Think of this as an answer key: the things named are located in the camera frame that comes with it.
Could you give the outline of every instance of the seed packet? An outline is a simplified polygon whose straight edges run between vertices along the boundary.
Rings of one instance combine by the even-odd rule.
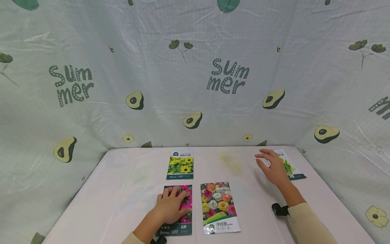
[[[174,187],[174,185],[164,186],[165,188]],[[180,185],[180,189],[176,193],[178,196],[182,191],[190,193],[190,196],[185,198],[181,204],[182,208],[192,208],[192,185]],[[156,236],[179,236],[179,235],[192,235],[192,212],[184,215],[178,221],[173,224],[164,224],[157,231]]]
[[[228,182],[200,185],[205,235],[241,232]]]
[[[193,150],[172,150],[169,160],[167,180],[193,179]]]
[[[291,159],[287,156],[283,149],[274,150],[283,161],[284,169],[287,172],[287,176],[290,180],[304,179],[306,176],[292,163]]]

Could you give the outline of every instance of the white table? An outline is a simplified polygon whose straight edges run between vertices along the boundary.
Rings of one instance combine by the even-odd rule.
[[[285,201],[255,162],[260,148],[283,148],[307,176],[293,183],[339,244],[375,244],[293,146],[193,148],[193,180],[166,180],[172,148],[109,150],[43,244],[120,244],[163,187],[180,184],[193,185],[192,235],[167,237],[168,244],[293,244],[287,218],[276,218],[271,210],[273,203],[284,206]],[[238,166],[229,168],[222,155],[231,155]],[[203,234],[200,184],[209,182],[229,182],[241,233]]]

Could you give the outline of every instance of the green seed packet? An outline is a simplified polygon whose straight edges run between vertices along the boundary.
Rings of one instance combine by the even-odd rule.
[[[169,159],[167,180],[193,179],[193,155],[193,150],[172,150]]]
[[[165,188],[174,187],[174,185],[164,186]],[[192,185],[180,185],[180,189],[176,193],[178,196],[182,191],[190,193],[190,196],[185,198],[181,204],[180,209],[182,208],[192,208]],[[160,229],[157,231],[156,236],[180,236],[180,235],[192,235],[192,212],[181,217],[176,223],[173,224],[163,224]]]

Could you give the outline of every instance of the beige sleeve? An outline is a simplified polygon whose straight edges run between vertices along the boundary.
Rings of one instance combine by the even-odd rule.
[[[122,242],[122,244],[145,244],[140,241],[134,234],[131,232],[126,239]]]
[[[309,204],[301,203],[289,208],[288,211],[289,222],[299,244],[337,244]]]

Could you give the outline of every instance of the orange rose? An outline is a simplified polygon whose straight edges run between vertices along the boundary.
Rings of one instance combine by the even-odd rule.
[[[215,191],[215,185],[214,184],[208,184],[207,185],[207,190],[209,190],[211,192]]]
[[[222,194],[222,200],[225,202],[230,201],[232,199],[229,194]]]

